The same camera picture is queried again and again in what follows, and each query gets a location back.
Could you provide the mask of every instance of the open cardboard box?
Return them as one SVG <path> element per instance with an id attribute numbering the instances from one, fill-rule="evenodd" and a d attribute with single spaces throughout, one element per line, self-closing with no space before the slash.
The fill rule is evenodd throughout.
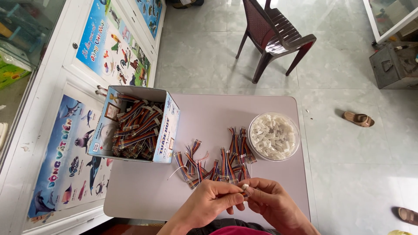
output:
<path id="1" fill-rule="evenodd" d="M 163 120 L 158 133 L 157 146 L 151 160 L 113 156 L 112 138 L 115 131 L 119 128 L 116 115 L 125 112 L 127 105 L 127 101 L 117 99 L 119 93 L 135 97 L 138 100 L 145 99 L 148 101 L 165 103 Z M 171 155 L 173 153 L 179 118 L 180 110 L 171 98 L 170 93 L 166 90 L 136 86 L 110 86 L 99 124 L 92 137 L 88 154 L 96 157 L 122 159 L 126 161 L 171 163 Z"/>

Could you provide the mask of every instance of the sea animal poster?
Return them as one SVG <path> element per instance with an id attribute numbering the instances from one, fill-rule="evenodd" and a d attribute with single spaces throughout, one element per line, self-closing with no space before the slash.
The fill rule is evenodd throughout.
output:
<path id="1" fill-rule="evenodd" d="M 103 199 L 112 159 L 87 155 L 101 111 L 63 95 L 28 217 Z"/>
<path id="2" fill-rule="evenodd" d="M 163 9 L 162 0 L 135 0 L 148 29 L 153 35 L 154 39 L 157 36 L 159 19 L 161 10 Z"/>
<path id="3" fill-rule="evenodd" d="M 110 84 L 147 87 L 151 64 L 113 2 L 94 0 L 77 59 Z"/>

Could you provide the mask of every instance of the brown plastic chair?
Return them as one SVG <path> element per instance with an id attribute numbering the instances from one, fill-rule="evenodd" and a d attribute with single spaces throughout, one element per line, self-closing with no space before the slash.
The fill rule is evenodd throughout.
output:
<path id="1" fill-rule="evenodd" d="M 257 84 L 271 61 L 299 51 L 286 72 L 286 76 L 289 76 L 290 72 L 312 47 L 316 37 L 313 34 L 302 37 L 277 8 L 270 8 L 271 0 L 266 0 L 264 10 L 257 0 L 242 1 L 244 2 L 245 14 L 247 16 L 247 29 L 235 58 L 238 59 L 245 40 L 249 37 L 262 54 L 252 79 L 252 82 Z"/>

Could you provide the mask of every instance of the red shirt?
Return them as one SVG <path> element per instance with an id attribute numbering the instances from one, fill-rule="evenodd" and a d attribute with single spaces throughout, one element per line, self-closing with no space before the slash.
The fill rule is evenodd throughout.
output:
<path id="1" fill-rule="evenodd" d="M 226 226 L 216 230 L 210 235 L 271 235 L 268 232 L 240 226 Z"/>

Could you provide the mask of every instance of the slipper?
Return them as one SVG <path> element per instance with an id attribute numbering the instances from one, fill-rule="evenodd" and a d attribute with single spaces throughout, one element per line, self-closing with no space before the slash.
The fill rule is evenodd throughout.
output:
<path id="1" fill-rule="evenodd" d="M 375 121 L 365 114 L 354 114 L 352 112 L 344 112 L 342 114 L 342 118 L 347 121 L 354 122 L 354 124 L 359 125 L 361 127 L 371 127 L 375 124 Z"/>
<path id="2" fill-rule="evenodd" d="M 398 214 L 401 220 L 412 225 L 418 225 L 418 213 L 403 207 L 398 208 Z"/>

